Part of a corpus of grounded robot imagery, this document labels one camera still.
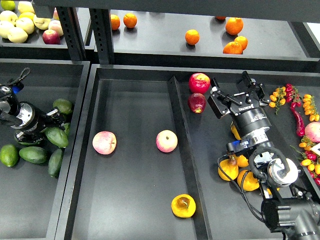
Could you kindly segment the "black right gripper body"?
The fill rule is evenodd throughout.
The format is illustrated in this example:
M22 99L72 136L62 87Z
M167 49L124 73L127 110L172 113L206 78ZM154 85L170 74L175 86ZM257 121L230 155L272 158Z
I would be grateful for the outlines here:
M262 107L254 107L253 104L244 107L236 107L230 110L233 123L240 137L244 137L252 131L269 129L271 123Z

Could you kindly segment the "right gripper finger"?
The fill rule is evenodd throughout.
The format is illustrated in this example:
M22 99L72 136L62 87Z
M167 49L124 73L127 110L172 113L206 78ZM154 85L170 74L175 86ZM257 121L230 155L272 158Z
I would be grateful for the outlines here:
M257 83L251 78L247 71L243 71L241 78L236 81L236 87L240 93L244 93L244 102L253 104L254 107L265 107L267 99L265 98L264 85Z
M218 119L231 113L232 104L238 107L243 105L239 98L222 91L215 77L211 78L210 85L211 90L207 102Z

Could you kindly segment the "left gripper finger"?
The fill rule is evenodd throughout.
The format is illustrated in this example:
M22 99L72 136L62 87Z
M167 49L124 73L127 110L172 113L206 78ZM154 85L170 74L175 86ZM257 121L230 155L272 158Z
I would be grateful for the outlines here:
M44 140L43 137L36 137L23 132L15 132L14 139L18 144L23 146L37 146Z
M50 127L62 127L66 123L65 116L61 113L58 107L52 108L46 113L47 123Z

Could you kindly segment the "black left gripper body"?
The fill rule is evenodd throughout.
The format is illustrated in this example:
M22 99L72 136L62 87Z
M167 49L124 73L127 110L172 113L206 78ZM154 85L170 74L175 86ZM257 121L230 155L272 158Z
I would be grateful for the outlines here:
M21 108L16 118L18 123L13 125L16 132L23 132L26 135L34 135L37 138L44 138L44 130L51 127L47 123L46 113L39 109Z

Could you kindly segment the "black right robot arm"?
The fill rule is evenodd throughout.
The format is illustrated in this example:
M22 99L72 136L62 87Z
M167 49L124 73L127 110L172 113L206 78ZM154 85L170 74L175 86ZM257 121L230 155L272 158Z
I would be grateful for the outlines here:
M305 170L268 138L271 122L264 107L270 99L264 85L247 72L236 81L238 91L234 94L223 92L214 78L210 84L208 104L217 118L230 115L240 136L226 145L226 153L217 159L218 167L224 160L245 155L248 172L257 179L263 198L260 209L248 206L251 213L272 233L282 233L284 239L319 239L320 196L299 185Z

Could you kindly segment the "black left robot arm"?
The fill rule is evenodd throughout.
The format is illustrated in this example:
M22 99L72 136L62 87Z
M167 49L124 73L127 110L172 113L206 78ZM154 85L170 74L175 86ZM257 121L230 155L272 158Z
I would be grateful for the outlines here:
M22 145L39 144L45 138L45 130L57 127L65 130L65 119L57 107L44 112L27 101L19 101L17 93L24 88L22 80L30 68L22 70L17 78L0 86L0 123L15 130L14 139Z

